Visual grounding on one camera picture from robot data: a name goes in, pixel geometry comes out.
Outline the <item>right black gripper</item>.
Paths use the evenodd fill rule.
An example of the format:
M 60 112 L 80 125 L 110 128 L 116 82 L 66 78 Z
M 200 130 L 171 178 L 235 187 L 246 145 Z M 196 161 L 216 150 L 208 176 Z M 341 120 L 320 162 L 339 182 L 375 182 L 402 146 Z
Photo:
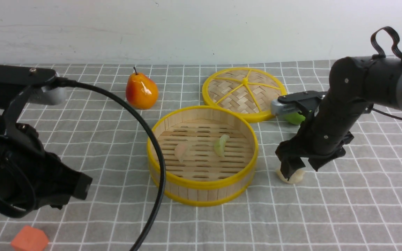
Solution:
M 308 159 L 314 170 L 345 155 L 344 145 L 351 143 L 351 127 L 366 112 L 369 103 L 356 99 L 338 100 L 327 92 L 319 106 L 305 116 L 296 135 L 279 143 L 275 153 L 281 161 L 281 173 L 289 180 L 295 171 L 305 167 Z

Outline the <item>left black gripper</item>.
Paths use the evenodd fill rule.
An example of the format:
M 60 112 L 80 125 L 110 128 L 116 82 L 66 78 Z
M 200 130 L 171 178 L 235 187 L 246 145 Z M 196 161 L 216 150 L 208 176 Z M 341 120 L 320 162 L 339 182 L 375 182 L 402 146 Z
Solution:
M 33 90 L 0 84 L 0 213 L 9 218 L 85 200 L 93 181 L 45 151 L 35 128 L 17 121 Z

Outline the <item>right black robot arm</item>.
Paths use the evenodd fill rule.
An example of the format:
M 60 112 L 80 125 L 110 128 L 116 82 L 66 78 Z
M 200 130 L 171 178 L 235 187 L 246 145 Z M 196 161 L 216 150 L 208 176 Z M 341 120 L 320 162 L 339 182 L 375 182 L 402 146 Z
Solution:
M 388 58 L 376 41 L 373 56 L 345 57 L 337 60 L 329 73 L 327 92 L 305 91 L 280 96 L 271 102 L 273 115 L 298 113 L 305 117 L 297 134 L 283 141 L 275 153 L 281 161 L 281 174 L 286 180 L 305 167 L 308 159 L 314 170 L 345 155 L 344 145 L 351 143 L 351 127 L 373 105 L 402 111 L 402 52 L 399 34 L 383 27 L 393 41 L 395 58 Z

